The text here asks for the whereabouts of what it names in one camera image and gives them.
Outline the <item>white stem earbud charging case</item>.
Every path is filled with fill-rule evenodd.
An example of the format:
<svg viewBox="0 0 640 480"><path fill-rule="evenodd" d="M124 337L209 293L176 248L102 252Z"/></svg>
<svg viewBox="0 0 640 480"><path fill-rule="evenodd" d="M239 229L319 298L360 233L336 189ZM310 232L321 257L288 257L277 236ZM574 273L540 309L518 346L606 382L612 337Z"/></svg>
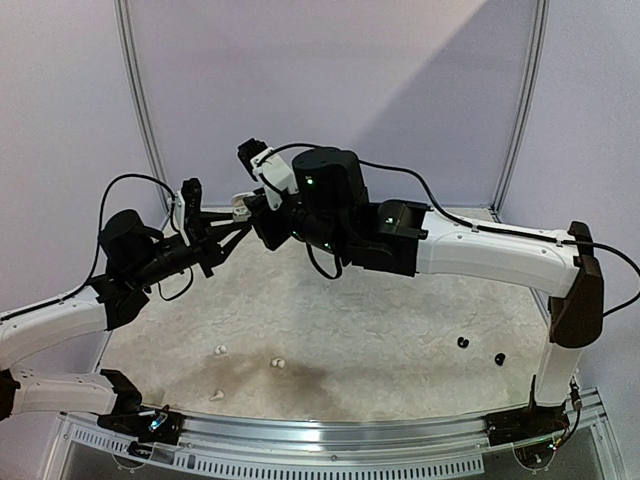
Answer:
<svg viewBox="0 0 640 480"><path fill-rule="evenodd" d="M248 223L251 220L250 207L256 199L257 195L253 192L239 193L231 198L230 206L234 223Z"/></svg>

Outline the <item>white stem earbud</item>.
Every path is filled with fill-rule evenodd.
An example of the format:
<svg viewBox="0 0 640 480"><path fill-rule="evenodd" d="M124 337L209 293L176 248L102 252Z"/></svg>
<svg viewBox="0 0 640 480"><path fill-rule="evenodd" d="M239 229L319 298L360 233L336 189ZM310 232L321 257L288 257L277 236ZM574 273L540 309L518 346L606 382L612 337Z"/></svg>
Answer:
<svg viewBox="0 0 640 480"><path fill-rule="evenodd" d="M225 393L222 390L218 389L218 390L216 390L214 392L213 395L211 395L209 397L209 400L210 401L219 401L219 400L222 400L224 397L225 397Z"/></svg>

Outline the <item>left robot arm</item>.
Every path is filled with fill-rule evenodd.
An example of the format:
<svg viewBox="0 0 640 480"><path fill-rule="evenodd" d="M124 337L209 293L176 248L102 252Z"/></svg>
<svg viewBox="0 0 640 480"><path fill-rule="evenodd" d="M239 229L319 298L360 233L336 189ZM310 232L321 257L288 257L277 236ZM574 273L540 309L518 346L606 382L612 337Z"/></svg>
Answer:
<svg viewBox="0 0 640 480"><path fill-rule="evenodd" d="M121 372L41 377L20 362L67 340L131 323L148 303L152 285L194 265L212 276L250 229L248 220L230 212L200 212L183 231L167 237L145 226L133 209L115 214L98 236L107 258L104 274L68 299L2 317L2 418L33 411L88 412L110 416L128 434L141 433L149 415L141 393Z"/></svg>

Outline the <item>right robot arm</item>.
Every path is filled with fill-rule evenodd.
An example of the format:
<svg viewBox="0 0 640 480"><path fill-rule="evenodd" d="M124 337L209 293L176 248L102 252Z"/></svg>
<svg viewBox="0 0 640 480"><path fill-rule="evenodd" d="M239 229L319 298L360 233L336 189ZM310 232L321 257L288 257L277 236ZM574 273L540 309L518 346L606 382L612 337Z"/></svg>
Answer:
<svg viewBox="0 0 640 480"><path fill-rule="evenodd" d="M604 278L587 225L535 230L457 217L435 200L368 197L364 163L351 151L303 145L291 161L258 145L242 158L263 193L248 201L256 232L269 249L286 239L332 256L337 270L415 276L453 274L544 292L550 326L532 402L517 427L537 436L552 424L583 349L603 330Z"/></svg>

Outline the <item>left aluminium frame post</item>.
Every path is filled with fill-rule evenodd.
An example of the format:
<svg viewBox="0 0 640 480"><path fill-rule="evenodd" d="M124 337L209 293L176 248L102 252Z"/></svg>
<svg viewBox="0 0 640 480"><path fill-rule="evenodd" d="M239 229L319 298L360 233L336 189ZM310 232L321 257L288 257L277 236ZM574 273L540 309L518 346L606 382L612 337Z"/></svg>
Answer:
<svg viewBox="0 0 640 480"><path fill-rule="evenodd" d="M157 180L167 184L168 179L155 138L153 122L141 74L133 28L131 2L115 0L114 9L125 73L147 163L149 164L151 175Z"/></svg>

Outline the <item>aluminium frame post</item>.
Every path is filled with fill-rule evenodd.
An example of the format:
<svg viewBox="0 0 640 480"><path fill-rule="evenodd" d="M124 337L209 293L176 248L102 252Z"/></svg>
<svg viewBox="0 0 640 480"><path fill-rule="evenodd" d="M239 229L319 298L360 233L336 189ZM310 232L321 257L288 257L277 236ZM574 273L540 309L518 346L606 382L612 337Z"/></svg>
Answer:
<svg viewBox="0 0 640 480"><path fill-rule="evenodd" d="M547 0L536 1L516 105L515 120L507 145L505 161L490 203L491 211L496 218L500 218L506 203L516 162L525 136L544 48L548 14L549 2Z"/></svg>
<svg viewBox="0 0 640 480"><path fill-rule="evenodd" d="M131 2L115 0L114 9L125 73L147 163L149 164L151 175L157 180L167 184L168 179L155 138L153 122L141 74L133 28Z"/></svg>

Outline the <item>right aluminium frame post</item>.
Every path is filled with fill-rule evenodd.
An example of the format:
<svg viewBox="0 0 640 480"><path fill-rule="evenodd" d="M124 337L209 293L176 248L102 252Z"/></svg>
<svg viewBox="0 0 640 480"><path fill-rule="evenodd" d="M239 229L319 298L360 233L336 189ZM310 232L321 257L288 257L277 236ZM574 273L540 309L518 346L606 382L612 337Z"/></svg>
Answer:
<svg viewBox="0 0 640 480"><path fill-rule="evenodd" d="M525 136L544 48L548 14L549 2L547 0L536 1L516 105L515 120L507 145L505 161L490 203L491 211L496 218L500 218L506 203L516 162Z"/></svg>

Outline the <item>aluminium front rail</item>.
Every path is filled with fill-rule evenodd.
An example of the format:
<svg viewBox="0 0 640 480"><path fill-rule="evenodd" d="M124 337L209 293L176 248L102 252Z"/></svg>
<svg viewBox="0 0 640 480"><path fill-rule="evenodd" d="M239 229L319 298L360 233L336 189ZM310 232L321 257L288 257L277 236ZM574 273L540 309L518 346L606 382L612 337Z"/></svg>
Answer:
<svg viewBox="0 0 640 480"><path fill-rule="evenodd" d="M63 417L47 479L622 479L599 393L585 389L578 429L493 445L481 413L326 423L191 414L176 445L136 445L87 416Z"/></svg>

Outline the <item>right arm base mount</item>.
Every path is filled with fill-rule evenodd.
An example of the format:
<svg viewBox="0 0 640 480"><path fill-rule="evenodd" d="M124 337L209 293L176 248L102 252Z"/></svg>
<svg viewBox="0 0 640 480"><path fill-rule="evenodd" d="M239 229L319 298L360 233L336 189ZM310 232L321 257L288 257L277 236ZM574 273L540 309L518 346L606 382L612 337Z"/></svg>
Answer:
<svg viewBox="0 0 640 480"><path fill-rule="evenodd" d="M569 424L566 403L541 407L536 403L525 407L490 413L482 417L491 446L516 443L555 432Z"/></svg>

